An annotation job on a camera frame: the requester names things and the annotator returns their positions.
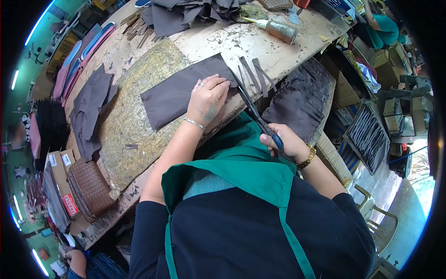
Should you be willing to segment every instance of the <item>striped fabric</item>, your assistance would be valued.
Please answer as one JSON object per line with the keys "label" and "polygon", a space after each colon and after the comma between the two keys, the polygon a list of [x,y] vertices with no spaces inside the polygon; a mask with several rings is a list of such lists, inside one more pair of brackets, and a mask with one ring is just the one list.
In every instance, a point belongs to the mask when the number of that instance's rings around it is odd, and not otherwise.
{"label": "striped fabric", "polygon": [[[127,274],[103,253],[92,257],[87,256],[87,279],[125,279]],[[71,268],[68,270],[68,279],[82,279]]]}

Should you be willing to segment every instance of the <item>black shirt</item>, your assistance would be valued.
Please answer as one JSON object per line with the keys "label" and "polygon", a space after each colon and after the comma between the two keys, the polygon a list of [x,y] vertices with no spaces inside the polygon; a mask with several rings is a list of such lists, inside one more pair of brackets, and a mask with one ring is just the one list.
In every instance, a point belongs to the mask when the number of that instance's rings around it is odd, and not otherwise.
{"label": "black shirt", "polygon": [[[128,278],[169,278],[164,252],[168,212],[136,207]],[[365,278],[375,246],[351,195],[330,200],[294,177],[286,218],[316,278]],[[171,224],[173,256],[182,278],[303,278],[277,207],[239,188],[180,202]]]}

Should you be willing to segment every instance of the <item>silver bracelet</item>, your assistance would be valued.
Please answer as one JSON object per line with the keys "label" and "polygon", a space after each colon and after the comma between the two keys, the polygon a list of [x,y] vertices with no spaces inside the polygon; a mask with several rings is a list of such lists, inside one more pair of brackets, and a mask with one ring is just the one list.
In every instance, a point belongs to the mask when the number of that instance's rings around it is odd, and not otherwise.
{"label": "silver bracelet", "polygon": [[206,129],[205,126],[198,124],[197,122],[193,121],[192,119],[183,117],[183,120],[186,120],[187,122],[192,123],[192,124],[194,124],[195,126],[198,126],[198,127],[202,128],[202,129]]}

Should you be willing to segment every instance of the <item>green apron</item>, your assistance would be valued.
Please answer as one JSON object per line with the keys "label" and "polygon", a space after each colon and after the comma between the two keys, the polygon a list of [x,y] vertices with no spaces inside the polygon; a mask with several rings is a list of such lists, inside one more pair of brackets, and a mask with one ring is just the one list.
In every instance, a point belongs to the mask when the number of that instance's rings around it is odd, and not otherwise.
{"label": "green apron", "polygon": [[[165,255],[172,279],[178,279],[178,275],[173,260],[170,223],[173,210],[183,200],[186,182],[196,170],[209,171],[235,187],[277,206],[282,228],[305,278],[316,278],[302,246],[285,221],[296,166],[283,158],[271,157],[268,148],[259,141],[260,133],[255,121],[242,112],[200,147],[199,153],[206,159],[195,158],[198,160],[171,166],[163,174],[161,187],[169,211]],[[202,192],[213,192],[213,189],[203,189]]]}

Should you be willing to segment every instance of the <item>gold wristwatch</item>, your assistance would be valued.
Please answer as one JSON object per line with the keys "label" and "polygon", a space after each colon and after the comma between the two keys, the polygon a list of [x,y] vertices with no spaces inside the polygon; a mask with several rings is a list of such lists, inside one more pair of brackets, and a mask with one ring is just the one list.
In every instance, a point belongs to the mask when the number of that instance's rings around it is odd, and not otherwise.
{"label": "gold wristwatch", "polygon": [[303,169],[304,167],[306,167],[307,165],[309,165],[311,163],[311,161],[313,160],[315,154],[316,154],[316,150],[314,149],[314,147],[312,147],[311,145],[307,144],[308,148],[310,149],[310,154],[308,155],[307,159],[305,159],[305,161],[303,161],[300,164],[296,164],[297,169],[300,171],[301,169]]}

